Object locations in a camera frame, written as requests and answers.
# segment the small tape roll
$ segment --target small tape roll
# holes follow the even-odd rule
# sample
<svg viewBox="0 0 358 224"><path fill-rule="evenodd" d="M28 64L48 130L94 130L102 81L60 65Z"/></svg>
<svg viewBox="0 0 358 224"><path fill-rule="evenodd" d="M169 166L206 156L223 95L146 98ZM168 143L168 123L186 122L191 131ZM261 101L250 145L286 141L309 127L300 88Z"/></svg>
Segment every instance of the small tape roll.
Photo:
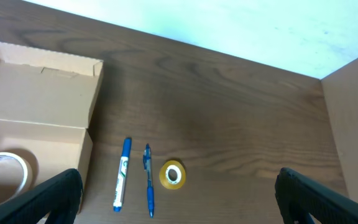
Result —
<svg viewBox="0 0 358 224"><path fill-rule="evenodd" d="M21 193L24 193L26 190L29 189L30 184L32 182L32 169L30 164L25 159L10 152L0 152L0 162L5 160L16 160L22 167L23 178L19 186L16 188L15 192L7 200L0 203L0 205L20 195Z"/></svg>
<svg viewBox="0 0 358 224"><path fill-rule="evenodd" d="M170 170L173 170L177 173L176 179L173 179L169 176ZM181 188L186 181L185 168L178 161L166 162L160 170L160 181L166 189L176 190Z"/></svg>

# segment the light blue background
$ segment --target light blue background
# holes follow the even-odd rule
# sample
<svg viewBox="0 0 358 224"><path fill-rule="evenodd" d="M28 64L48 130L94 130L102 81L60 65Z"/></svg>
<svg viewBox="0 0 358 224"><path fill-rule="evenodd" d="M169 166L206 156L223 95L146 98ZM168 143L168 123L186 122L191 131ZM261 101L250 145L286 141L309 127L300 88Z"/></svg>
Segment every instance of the light blue background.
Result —
<svg viewBox="0 0 358 224"><path fill-rule="evenodd" d="M28 0L323 78L358 57L356 0Z"/></svg>

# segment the dark wood tabletop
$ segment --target dark wood tabletop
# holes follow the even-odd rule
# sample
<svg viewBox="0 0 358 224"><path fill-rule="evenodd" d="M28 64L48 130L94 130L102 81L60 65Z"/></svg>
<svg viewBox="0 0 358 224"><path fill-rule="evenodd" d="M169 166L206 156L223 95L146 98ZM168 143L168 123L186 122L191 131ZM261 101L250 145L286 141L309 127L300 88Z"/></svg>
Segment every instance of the dark wood tabletop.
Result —
<svg viewBox="0 0 358 224"><path fill-rule="evenodd" d="M18 0L0 1L0 41L105 61L76 223L282 223L274 196L281 167L346 194L317 79ZM133 143L124 206L113 213L126 136ZM158 179L170 158L186 167L179 190Z"/></svg>

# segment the ballpoint pen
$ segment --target ballpoint pen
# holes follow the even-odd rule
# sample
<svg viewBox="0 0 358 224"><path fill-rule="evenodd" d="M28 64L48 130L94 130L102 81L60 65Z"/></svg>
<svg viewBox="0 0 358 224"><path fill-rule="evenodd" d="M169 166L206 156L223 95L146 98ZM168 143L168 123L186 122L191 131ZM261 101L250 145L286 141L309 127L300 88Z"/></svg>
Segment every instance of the ballpoint pen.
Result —
<svg viewBox="0 0 358 224"><path fill-rule="evenodd" d="M149 144L143 154L143 165L147 173L147 203L149 205L150 217L154 216L154 189L152 180L152 152Z"/></svg>
<svg viewBox="0 0 358 224"><path fill-rule="evenodd" d="M121 160L119 162L119 168L118 168L116 196L112 203L112 209L115 212L121 211L121 207L124 204L125 181L126 181L126 176L127 176L129 154L131 153L131 145L132 145L132 139L125 138L124 145L122 146L122 155L121 155Z"/></svg>

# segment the blue pen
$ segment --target blue pen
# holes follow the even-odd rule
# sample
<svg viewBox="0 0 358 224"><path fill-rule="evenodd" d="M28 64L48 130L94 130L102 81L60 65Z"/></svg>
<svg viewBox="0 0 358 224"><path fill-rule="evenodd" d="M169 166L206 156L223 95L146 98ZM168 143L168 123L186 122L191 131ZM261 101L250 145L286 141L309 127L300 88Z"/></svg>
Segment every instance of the blue pen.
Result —
<svg viewBox="0 0 358 224"><path fill-rule="evenodd" d="M149 144L143 154L143 165L147 173L147 203L149 205L150 217L154 216L154 189L152 180L152 152Z"/></svg>
<svg viewBox="0 0 358 224"><path fill-rule="evenodd" d="M126 138L122 147L121 160L119 162L118 177L116 185L116 196L112 203L112 209L115 212L121 211L122 204L124 204L124 189L127 177L127 168L129 162L129 154L131 153L132 139Z"/></svg>

